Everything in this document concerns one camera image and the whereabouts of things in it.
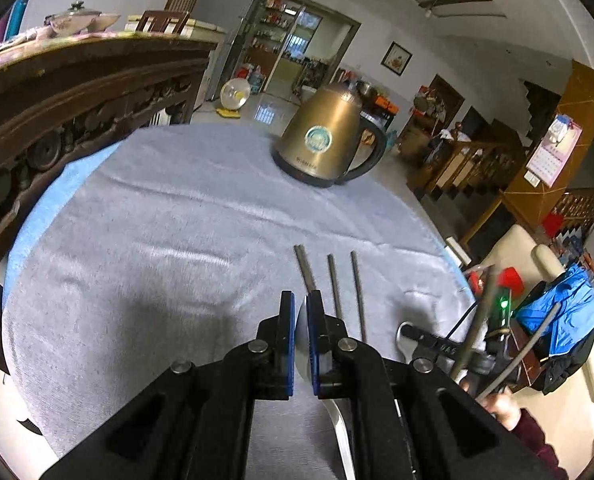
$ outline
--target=calendar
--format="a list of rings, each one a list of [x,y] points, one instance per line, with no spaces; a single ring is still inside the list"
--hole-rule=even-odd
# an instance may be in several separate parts
[[[564,169],[582,128],[566,115],[557,115],[526,167],[552,187]]]

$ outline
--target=blue tube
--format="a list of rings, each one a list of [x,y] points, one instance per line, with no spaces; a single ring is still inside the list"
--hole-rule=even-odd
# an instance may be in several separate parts
[[[13,5],[13,10],[10,14],[10,20],[8,21],[8,28],[6,29],[6,36],[4,40],[10,40],[13,36],[20,33],[21,20],[26,12],[26,6],[29,0],[17,0]]]

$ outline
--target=maroon sleeve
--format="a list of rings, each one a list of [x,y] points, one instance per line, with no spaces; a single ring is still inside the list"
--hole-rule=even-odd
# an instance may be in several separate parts
[[[552,446],[546,444],[546,436],[543,434],[543,430],[527,410],[522,408],[522,418],[519,419],[519,424],[512,430],[512,434],[546,463],[554,478],[568,480],[566,470],[559,467],[559,460],[555,450],[552,449]]]

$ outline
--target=kettle handle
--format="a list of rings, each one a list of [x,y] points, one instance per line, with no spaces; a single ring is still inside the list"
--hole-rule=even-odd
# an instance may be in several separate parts
[[[337,184],[340,184],[341,182],[347,182],[348,180],[352,180],[358,176],[362,176],[362,174],[366,173],[375,164],[377,164],[381,160],[383,154],[386,153],[386,145],[388,144],[386,132],[384,132],[375,122],[361,115],[359,117],[359,131],[363,132],[364,130],[370,130],[375,136],[375,146],[373,147],[373,151],[359,166],[352,168],[352,170],[347,171],[345,174],[339,177],[336,180]]]

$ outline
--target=person's hand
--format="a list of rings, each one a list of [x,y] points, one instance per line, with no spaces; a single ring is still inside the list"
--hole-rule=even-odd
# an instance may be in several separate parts
[[[468,391],[467,380],[461,380],[459,386]],[[512,392],[508,387],[501,394],[490,394],[480,404],[484,410],[496,416],[496,420],[508,431],[514,430],[522,418],[522,409],[512,398]]]

